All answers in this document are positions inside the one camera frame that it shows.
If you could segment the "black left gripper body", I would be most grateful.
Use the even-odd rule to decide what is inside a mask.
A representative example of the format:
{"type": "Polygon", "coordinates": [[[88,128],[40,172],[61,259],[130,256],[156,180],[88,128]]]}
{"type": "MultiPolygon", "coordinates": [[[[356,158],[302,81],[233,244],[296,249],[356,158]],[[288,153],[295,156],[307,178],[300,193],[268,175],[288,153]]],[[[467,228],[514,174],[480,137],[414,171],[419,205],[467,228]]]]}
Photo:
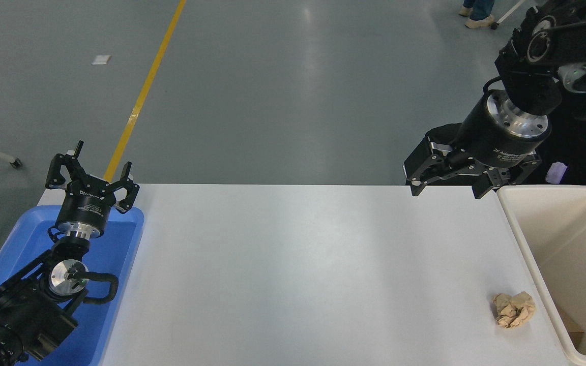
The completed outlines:
{"type": "Polygon", "coordinates": [[[56,219],[56,227],[63,234],[79,226],[89,226],[91,236],[102,236],[115,203],[107,189],[108,183],[99,178],[87,181],[73,180],[67,184],[65,199],[56,219]]]}

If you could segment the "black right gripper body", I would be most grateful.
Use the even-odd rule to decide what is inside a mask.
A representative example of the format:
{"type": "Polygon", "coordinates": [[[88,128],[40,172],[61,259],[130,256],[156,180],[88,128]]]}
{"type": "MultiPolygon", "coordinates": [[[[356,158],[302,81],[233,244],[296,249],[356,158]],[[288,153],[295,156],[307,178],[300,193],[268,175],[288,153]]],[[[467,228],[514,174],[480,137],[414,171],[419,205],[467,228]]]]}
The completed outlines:
{"type": "Polygon", "coordinates": [[[507,95],[484,95],[463,121],[453,146],[481,164],[510,168],[532,153],[550,132],[546,115],[522,111],[507,95]]]}

